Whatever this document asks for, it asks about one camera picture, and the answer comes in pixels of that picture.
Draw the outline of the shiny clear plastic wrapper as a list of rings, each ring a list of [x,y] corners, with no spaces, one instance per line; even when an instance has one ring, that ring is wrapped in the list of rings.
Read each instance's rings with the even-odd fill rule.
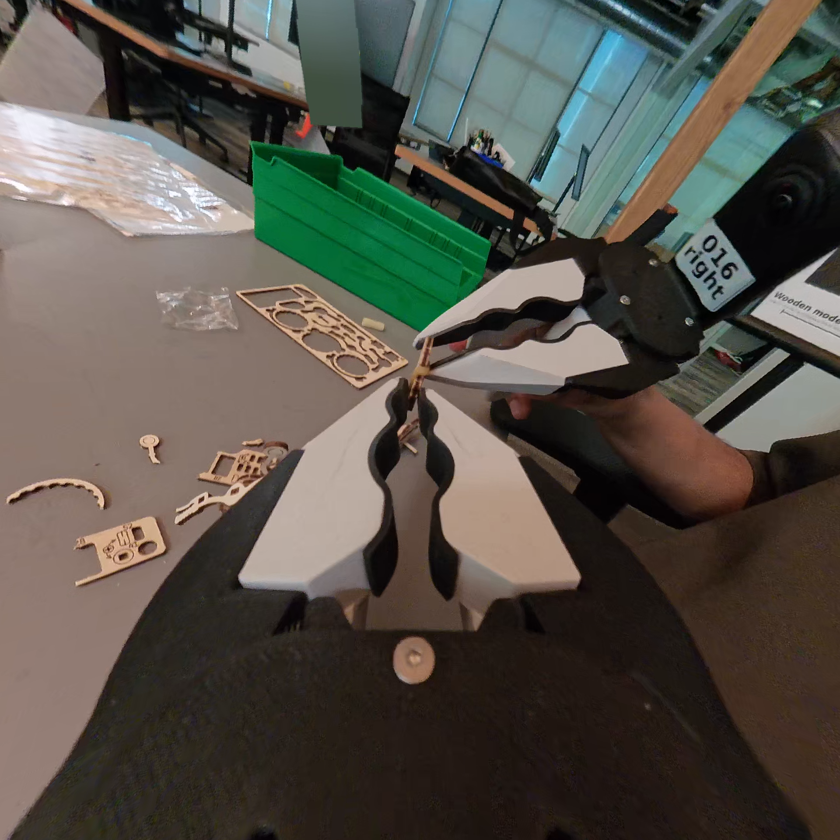
[[[255,227],[148,143],[8,103],[1,107],[1,195],[79,208],[128,237]]]

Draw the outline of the toothed wooden arc part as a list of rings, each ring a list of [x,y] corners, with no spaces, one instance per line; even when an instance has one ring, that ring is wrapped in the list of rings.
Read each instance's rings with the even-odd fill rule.
[[[37,481],[31,483],[29,485],[23,486],[6,497],[6,504],[11,505],[17,501],[22,500],[24,497],[35,494],[36,492],[42,490],[51,490],[56,488],[66,488],[71,487],[75,489],[84,490],[90,493],[100,510],[104,510],[108,506],[108,501],[104,491],[97,485],[78,478],[71,478],[71,477],[59,477],[59,478],[51,478],[51,479],[44,479],[41,481]]]

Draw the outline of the person's right forearm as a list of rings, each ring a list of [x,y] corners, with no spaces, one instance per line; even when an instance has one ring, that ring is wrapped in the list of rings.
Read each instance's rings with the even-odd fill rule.
[[[708,521],[747,507],[747,457],[699,425],[657,388],[587,410],[606,442],[673,511]]]

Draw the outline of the short wooden workbench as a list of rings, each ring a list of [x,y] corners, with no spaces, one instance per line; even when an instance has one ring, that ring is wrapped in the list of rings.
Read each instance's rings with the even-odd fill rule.
[[[428,197],[434,208],[446,201],[458,209],[459,224],[486,238],[495,229],[513,233],[513,247],[518,249],[519,240],[528,240],[531,235],[538,241],[558,237],[551,222],[543,232],[534,219],[518,214],[512,207],[459,179],[442,164],[409,146],[398,144],[394,148],[394,163],[405,170],[409,193]]]

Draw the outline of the rectangular wooden plate part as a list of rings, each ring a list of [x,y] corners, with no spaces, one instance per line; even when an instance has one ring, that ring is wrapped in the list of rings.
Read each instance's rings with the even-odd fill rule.
[[[90,547],[96,551],[100,571],[76,581],[76,587],[102,580],[167,552],[160,524],[154,516],[134,519],[76,540],[75,550]]]

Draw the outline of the small clear plastic bag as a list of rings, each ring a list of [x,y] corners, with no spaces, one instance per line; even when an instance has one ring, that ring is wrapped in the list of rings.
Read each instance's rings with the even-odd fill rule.
[[[155,299],[166,328],[191,332],[238,330],[238,318],[226,287],[158,290]]]

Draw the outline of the wooden frame part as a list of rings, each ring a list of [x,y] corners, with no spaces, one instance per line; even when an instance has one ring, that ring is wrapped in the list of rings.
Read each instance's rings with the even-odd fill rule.
[[[197,475],[197,479],[219,486],[231,487],[243,480],[263,476],[267,454],[255,448],[241,448],[236,453],[218,451],[212,464]]]

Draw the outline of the small wooden gear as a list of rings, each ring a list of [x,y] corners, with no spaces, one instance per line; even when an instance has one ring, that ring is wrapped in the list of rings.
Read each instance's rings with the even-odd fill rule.
[[[430,371],[429,359],[432,349],[434,347],[434,338],[427,337],[422,344],[421,351],[409,384],[409,392],[407,396],[407,410],[410,412],[414,409],[417,402],[418,395],[424,383],[426,375]]]

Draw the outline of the black framed tag sign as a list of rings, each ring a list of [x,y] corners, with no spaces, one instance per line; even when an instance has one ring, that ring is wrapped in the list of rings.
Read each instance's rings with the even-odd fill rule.
[[[782,282],[731,323],[803,363],[838,377],[838,248]]]

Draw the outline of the white board panel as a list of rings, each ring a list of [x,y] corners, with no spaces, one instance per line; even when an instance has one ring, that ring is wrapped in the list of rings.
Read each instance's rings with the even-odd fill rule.
[[[105,87],[100,56],[36,5],[2,58],[2,102],[87,115]]]

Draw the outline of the wooden support post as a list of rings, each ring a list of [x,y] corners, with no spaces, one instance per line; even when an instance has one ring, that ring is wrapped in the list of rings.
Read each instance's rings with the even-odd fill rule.
[[[771,1],[632,195],[607,243],[625,240],[662,209],[741,108],[819,1]]]

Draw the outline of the black organizer bag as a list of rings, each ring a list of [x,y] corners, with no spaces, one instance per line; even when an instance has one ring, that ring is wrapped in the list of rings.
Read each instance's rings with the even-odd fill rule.
[[[447,169],[460,180],[498,201],[513,205],[537,205],[542,196],[511,171],[510,162],[487,129],[473,132],[464,145],[444,158]]]

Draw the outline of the long wooden workbench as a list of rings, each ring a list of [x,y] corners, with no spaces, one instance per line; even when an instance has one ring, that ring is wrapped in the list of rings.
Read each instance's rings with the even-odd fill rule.
[[[245,110],[251,119],[251,138],[264,140],[268,124],[271,136],[281,137],[290,120],[309,110],[299,88],[290,82],[255,73],[243,75],[211,57],[189,51],[145,34],[87,1],[54,2],[63,13],[93,29],[101,52],[110,119],[130,120],[124,55],[132,51],[155,65],[169,82],[195,97],[209,98]]]

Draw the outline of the empty wooden parts sheet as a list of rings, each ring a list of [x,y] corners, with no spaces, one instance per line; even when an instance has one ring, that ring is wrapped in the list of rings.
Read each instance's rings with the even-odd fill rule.
[[[407,366],[377,332],[300,283],[238,290],[236,297],[357,390]]]

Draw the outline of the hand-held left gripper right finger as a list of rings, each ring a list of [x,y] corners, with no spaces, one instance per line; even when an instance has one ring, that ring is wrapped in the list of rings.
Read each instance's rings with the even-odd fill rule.
[[[430,574],[465,629],[497,601],[576,590],[581,573],[518,454],[433,390],[420,392],[417,411],[437,487]]]

